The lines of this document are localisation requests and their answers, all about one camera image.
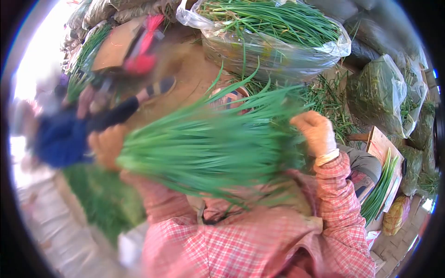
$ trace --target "gloved hand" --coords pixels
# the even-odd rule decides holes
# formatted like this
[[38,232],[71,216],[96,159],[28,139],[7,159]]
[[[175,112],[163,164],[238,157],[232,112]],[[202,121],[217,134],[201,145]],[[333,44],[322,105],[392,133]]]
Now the gloved hand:
[[317,166],[339,156],[332,123],[326,117],[315,111],[308,111],[293,117],[290,123],[306,137],[309,148],[315,154]]
[[121,170],[115,160],[121,153],[127,133],[128,130],[123,125],[111,126],[101,133],[93,131],[88,136],[88,145],[96,154],[96,162],[108,170]]

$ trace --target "person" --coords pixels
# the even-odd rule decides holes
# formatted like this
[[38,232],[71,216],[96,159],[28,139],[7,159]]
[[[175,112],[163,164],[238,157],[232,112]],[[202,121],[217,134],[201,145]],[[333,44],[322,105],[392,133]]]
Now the person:
[[[184,194],[121,170],[121,179],[140,192],[147,212],[150,227],[141,258],[145,277],[375,276],[365,219],[354,185],[346,179],[349,156],[337,147],[332,123],[309,111],[292,118],[291,124],[316,157],[316,175],[294,169],[284,174],[302,187],[312,216],[280,205],[234,211],[225,200],[203,198],[203,217],[213,225],[198,225]],[[124,136],[120,126],[90,135],[98,163],[119,169],[113,161]]]
[[361,203],[379,181],[382,164],[370,153],[341,144],[337,144],[337,148],[344,151],[349,157],[351,174],[346,179],[354,184],[354,191]]
[[82,92],[78,108],[60,109],[53,115],[36,116],[27,101],[15,105],[12,116],[12,136],[25,136],[27,146],[40,161],[53,168],[63,168],[80,162],[91,162],[87,136],[124,123],[140,105],[153,102],[171,92],[176,84],[174,77],[156,82],[129,97],[111,110],[91,116],[89,104],[94,96],[91,86]]

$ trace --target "pant leg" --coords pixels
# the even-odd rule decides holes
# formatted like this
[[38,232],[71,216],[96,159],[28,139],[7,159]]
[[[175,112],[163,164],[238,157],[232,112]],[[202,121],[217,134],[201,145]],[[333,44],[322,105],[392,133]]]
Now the pant leg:
[[129,97],[118,106],[94,115],[87,123],[87,132],[104,131],[110,126],[122,124],[127,121],[139,108],[136,97]]

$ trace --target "white glove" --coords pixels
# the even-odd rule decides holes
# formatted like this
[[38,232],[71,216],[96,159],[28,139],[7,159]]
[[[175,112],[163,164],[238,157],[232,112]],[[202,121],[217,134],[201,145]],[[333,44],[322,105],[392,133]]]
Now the white glove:
[[339,156],[332,123],[326,117],[309,111],[293,117],[290,123],[306,137],[316,157],[315,165],[321,166]]

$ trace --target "plaid sleeve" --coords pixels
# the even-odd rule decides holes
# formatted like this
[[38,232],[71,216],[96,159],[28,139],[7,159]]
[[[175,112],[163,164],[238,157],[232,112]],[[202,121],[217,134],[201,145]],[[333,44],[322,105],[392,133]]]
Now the plaid sleeve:
[[354,185],[346,177],[351,172],[346,153],[320,167],[314,166],[319,183],[320,214],[324,222],[325,258],[332,258],[331,270],[343,277],[374,277],[375,264],[365,236],[365,219]]
[[197,224],[196,213],[184,194],[155,182],[139,185],[137,189],[144,201],[149,224],[159,223],[173,217],[188,218],[193,224]]

